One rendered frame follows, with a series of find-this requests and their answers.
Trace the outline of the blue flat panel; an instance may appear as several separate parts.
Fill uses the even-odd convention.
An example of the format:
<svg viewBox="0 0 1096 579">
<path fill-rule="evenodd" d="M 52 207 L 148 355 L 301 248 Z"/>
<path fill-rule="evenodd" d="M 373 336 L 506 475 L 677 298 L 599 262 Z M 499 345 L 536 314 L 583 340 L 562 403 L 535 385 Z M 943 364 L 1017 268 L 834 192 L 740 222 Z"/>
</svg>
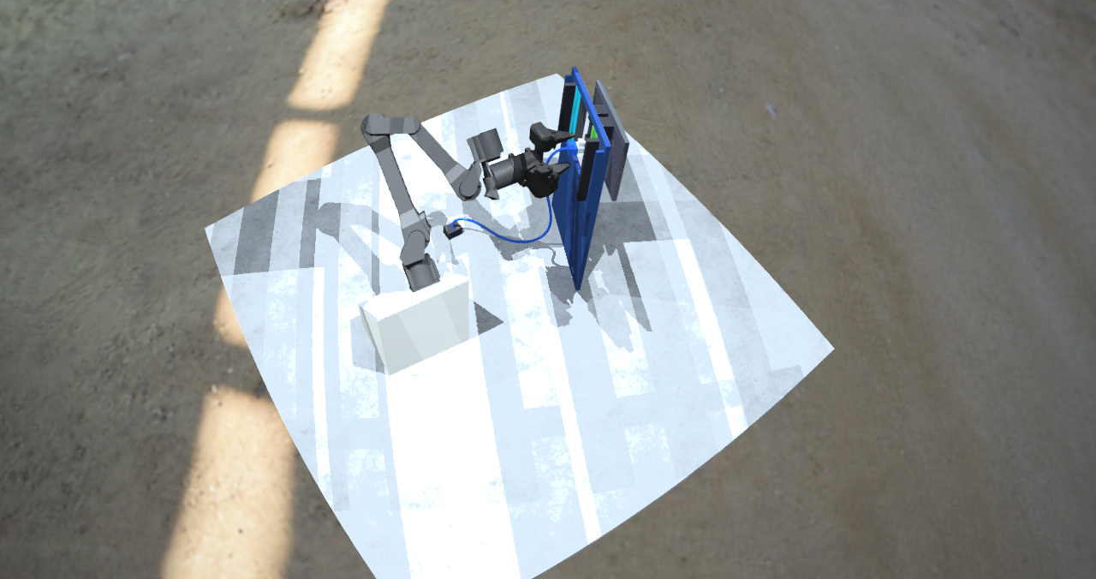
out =
<svg viewBox="0 0 1096 579">
<path fill-rule="evenodd" d="M 610 200 L 617 201 L 630 141 L 602 82 L 596 83 L 592 101 L 573 67 L 572 73 L 566 75 L 558 118 L 558 130 L 575 134 L 566 141 L 582 139 L 586 118 L 590 126 L 582 163 L 578 155 L 568 155 L 567 150 L 559 154 L 558 163 L 569 162 L 570 168 L 559 175 L 551 203 L 575 290 L 581 290 L 586 270 L 600 193 L 605 182 Z"/>
</svg>

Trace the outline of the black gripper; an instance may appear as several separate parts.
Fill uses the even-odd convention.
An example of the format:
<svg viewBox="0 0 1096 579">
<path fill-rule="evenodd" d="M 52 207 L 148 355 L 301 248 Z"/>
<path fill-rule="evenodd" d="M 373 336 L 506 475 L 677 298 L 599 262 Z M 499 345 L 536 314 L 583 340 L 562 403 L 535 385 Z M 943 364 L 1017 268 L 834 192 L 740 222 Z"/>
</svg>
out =
<svg viewBox="0 0 1096 579">
<path fill-rule="evenodd" d="M 523 171 L 533 161 L 536 160 L 543 161 L 544 152 L 551 152 L 552 148 L 553 150 L 557 148 L 558 143 L 566 141 L 569 139 L 571 140 L 573 137 L 575 137 L 575 134 L 567 133 L 567 130 L 552 130 L 546 128 L 541 122 L 537 122 L 535 123 L 535 125 L 530 125 L 529 140 L 535 145 L 535 149 L 532 150 L 530 148 L 525 148 L 524 154 L 518 154 L 518 155 L 514 155 L 512 152 L 509 154 L 510 164 L 513 164 L 513 168 L 516 173 L 516 183 L 518 183 L 518 185 L 521 186 L 524 180 L 526 181 L 526 175 L 523 175 Z M 553 163 L 550 166 L 551 168 L 553 168 L 556 173 L 558 173 L 558 175 L 561 175 L 564 170 L 570 168 L 569 162 Z M 530 193 L 536 198 L 545 197 L 540 193 L 536 192 L 536 190 L 533 190 L 530 186 L 527 188 L 530 190 Z"/>
</svg>

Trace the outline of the blue network cable with white plug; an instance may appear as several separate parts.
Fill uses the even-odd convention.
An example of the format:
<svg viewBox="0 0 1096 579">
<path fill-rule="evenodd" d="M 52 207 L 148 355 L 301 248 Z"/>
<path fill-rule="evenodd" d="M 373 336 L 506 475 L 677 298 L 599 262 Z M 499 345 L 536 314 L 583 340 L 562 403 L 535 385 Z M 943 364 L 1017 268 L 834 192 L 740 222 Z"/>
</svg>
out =
<svg viewBox="0 0 1096 579">
<path fill-rule="evenodd" d="M 584 154 L 584 150 L 586 150 L 586 141 L 585 141 L 585 140 L 583 140 L 583 139 L 578 139 L 578 141 L 575 141 L 575 140 L 573 140 L 573 141 L 566 141 L 566 148 L 560 148 L 560 149 L 556 150 L 556 151 L 555 151 L 555 152 L 553 152 L 553 154 L 552 154 L 552 155 L 551 155 L 551 156 L 550 156 L 550 157 L 548 158 L 548 160 L 547 160 L 547 161 L 545 161 L 545 162 L 546 162 L 547 164 L 548 164 L 549 162 L 551 162 L 551 158 L 553 157 L 553 155 L 556 155 L 556 154 L 559 154 L 559 152 L 561 152 L 562 150 L 567 150 L 567 154 L 568 154 L 568 155 L 578 155 L 578 154 Z M 549 207 L 549 212 L 551 213 L 551 222 L 549 223 L 549 225 L 548 225 L 548 228 L 547 228 L 547 230 L 545 231 L 545 232 L 548 232 L 549 230 L 551 230 L 551 223 L 552 223 L 552 212 L 551 212 L 551 198 L 549 198 L 549 196 L 548 196 L 548 197 L 545 197 L 545 198 L 547 200 L 547 203 L 548 203 L 548 207 Z M 470 218 L 456 218 L 456 219 L 455 219 L 455 220 L 453 222 L 453 227 L 454 227 L 454 223 L 455 223 L 455 222 L 458 222 L 458 220 L 466 220 L 466 222 L 469 222 L 469 223 L 473 223 L 473 224 L 477 224 L 477 225 L 480 225 L 480 227 L 482 227 L 483 229 L 486 229 L 486 230 L 488 230 L 488 231 L 490 231 L 490 232 L 494 232 L 493 230 L 491 230 L 491 229 L 489 230 L 488 228 L 486 228 L 486 226 L 484 226 L 484 225 L 482 225 L 482 224 L 480 224 L 480 223 L 476 223 L 476 222 L 471 220 Z M 538 238 L 535 238 L 535 239 L 532 239 L 532 240 L 528 240 L 528 241 L 517 241 L 517 240 L 510 240 L 509 238 L 503 238 L 503 236 L 500 236 L 500 235 L 499 235 L 498 232 L 494 232 L 494 235 L 496 235 L 496 238 L 501 238 L 501 239 L 504 239 L 504 240 L 506 240 L 506 241 L 512 241 L 512 242 L 517 242 L 517 243 L 529 243 L 529 242 L 533 242 L 533 241 L 537 241 L 537 240 L 539 240 L 540 238 L 543 238 L 543 236 L 545 236 L 545 232 L 543 232 L 543 235 L 541 235 L 541 236 L 538 236 Z"/>
</svg>

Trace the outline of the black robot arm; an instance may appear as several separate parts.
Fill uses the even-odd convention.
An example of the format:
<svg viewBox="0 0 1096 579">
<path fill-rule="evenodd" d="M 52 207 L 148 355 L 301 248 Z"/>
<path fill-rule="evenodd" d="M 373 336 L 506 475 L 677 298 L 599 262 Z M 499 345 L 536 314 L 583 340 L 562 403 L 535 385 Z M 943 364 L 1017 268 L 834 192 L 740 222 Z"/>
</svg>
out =
<svg viewBox="0 0 1096 579">
<path fill-rule="evenodd" d="M 470 163 L 468 170 L 463 168 L 461 163 L 453 160 L 453 157 L 443 149 L 441 143 L 433 138 L 433 135 L 421 125 L 421 120 L 416 117 L 387 118 L 383 117 L 381 114 L 373 113 L 361 120 L 359 130 L 368 145 L 372 146 L 373 154 L 377 155 L 381 173 L 393 198 L 396 211 L 399 213 L 404 240 L 400 261 L 408 280 L 408 288 L 412 293 L 416 293 L 418 290 L 425 290 L 427 286 L 439 283 L 441 276 L 434 258 L 426 254 L 431 231 L 426 211 L 418 213 L 412 198 L 408 195 L 404 178 L 401 175 L 391 149 L 389 134 L 408 134 L 414 138 L 416 145 L 421 146 L 422 151 L 429 155 L 430 160 L 441 169 L 455 194 L 463 201 L 479 197 L 482 190 L 480 183 L 482 169 L 482 180 L 486 184 L 483 197 L 498 200 L 500 198 L 498 190 L 516 184 L 516 173 L 509 160 L 488 164 L 501 158 L 501 152 L 504 152 L 503 145 L 498 138 L 496 128 L 471 135 L 467 139 L 471 155 L 473 155 L 473 162 Z M 541 160 L 533 161 L 525 168 L 523 175 L 526 175 L 526 181 L 521 188 L 530 186 L 545 197 L 558 189 L 558 173 L 550 164 L 543 163 Z"/>
</svg>

